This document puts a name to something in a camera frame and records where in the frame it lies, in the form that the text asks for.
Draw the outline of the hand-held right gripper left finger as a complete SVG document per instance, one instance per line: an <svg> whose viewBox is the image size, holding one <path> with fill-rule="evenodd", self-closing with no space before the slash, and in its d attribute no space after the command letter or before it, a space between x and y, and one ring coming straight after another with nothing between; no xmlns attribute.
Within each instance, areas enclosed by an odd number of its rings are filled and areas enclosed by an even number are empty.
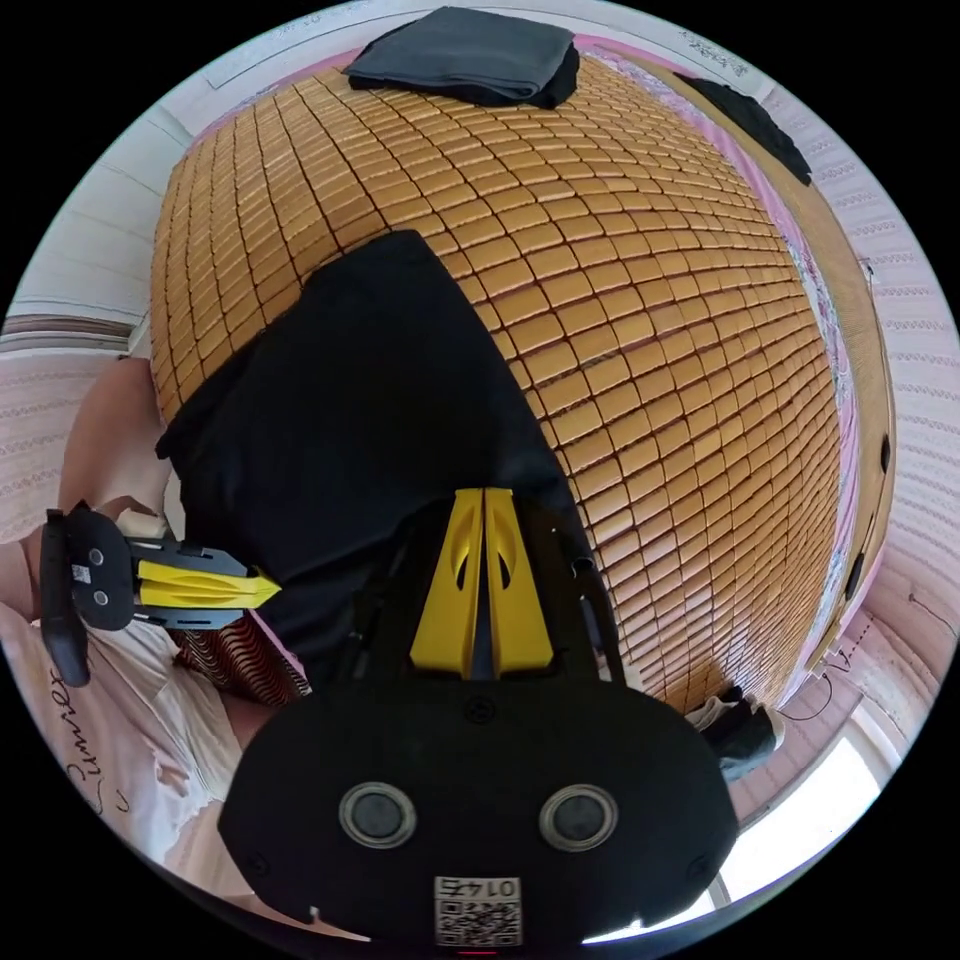
<svg viewBox="0 0 960 960"><path fill-rule="evenodd" d="M410 648L421 671L470 676L484 547L484 494L459 490Z"/></svg>

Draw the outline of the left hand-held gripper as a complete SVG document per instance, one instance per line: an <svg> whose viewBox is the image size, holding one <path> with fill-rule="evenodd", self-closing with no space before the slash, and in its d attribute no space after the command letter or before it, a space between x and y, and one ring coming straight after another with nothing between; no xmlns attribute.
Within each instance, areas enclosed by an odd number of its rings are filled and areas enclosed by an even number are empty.
<svg viewBox="0 0 960 960"><path fill-rule="evenodd" d="M125 537L86 506L66 514L64 523L74 605L94 628L116 631L142 621L167 630L218 630L281 591L221 550L169 535Z"/></svg>

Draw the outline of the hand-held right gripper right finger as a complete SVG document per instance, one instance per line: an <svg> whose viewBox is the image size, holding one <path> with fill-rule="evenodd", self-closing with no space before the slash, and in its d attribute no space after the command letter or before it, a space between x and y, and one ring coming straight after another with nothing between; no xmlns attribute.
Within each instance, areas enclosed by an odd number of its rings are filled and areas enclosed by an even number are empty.
<svg viewBox="0 0 960 960"><path fill-rule="evenodd" d="M484 490L484 538L494 675L545 670L553 646L511 491Z"/></svg>

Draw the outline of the person's left hand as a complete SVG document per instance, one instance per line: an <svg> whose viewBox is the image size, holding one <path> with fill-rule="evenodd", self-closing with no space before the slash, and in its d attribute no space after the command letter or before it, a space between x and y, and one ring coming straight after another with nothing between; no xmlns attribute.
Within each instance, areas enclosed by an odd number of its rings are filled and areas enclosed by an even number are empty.
<svg viewBox="0 0 960 960"><path fill-rule="evenodd" d="M113 498L94 511L110 519L125 537L164 539L169 534L162 515L130 496Z"/></svg>

